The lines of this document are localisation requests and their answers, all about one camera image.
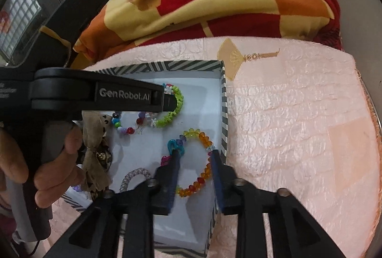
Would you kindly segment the magenta sleeve forearm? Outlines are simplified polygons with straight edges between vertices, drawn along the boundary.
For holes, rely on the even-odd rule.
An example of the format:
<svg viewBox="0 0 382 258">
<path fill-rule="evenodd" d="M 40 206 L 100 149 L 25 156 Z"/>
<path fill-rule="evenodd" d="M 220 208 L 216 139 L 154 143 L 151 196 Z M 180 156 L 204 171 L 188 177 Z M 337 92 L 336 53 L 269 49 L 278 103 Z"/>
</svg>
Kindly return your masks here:
<svg viewBox="0 0 382 258">
<path fill-rule="evenodd" d="M 12 211 L 5 208 L 5 206 L 0 205 L 0 228 L 8 241 L 12 240 L 16 226 L 16 221 Z"/>
</svg>

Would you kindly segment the left hand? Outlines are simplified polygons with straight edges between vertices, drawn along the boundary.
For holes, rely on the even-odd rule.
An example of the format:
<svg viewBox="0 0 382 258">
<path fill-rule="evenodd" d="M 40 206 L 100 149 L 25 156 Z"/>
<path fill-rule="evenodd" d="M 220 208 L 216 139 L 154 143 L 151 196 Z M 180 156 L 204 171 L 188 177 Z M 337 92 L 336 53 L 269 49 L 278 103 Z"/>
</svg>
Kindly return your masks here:
<svg viewBox="0 0 382 258">
<path fill-rule="evenodd" d="M 78 150 L 82 145 L 82 131 L 75 126 L 66 135 L 64 149 L 53 161 L 43 164 L 34 175 L 37 189 L 35 202 L 39 208 L 47 208 L 71 186 L 84 181 L 85 172 L 76 165 Z M 10 208 L 9 178 L 22 184 L 28 179 L 28 168 L 17 143 L 5 131 L 1 131 L 1 206 Z"/>
</svg>

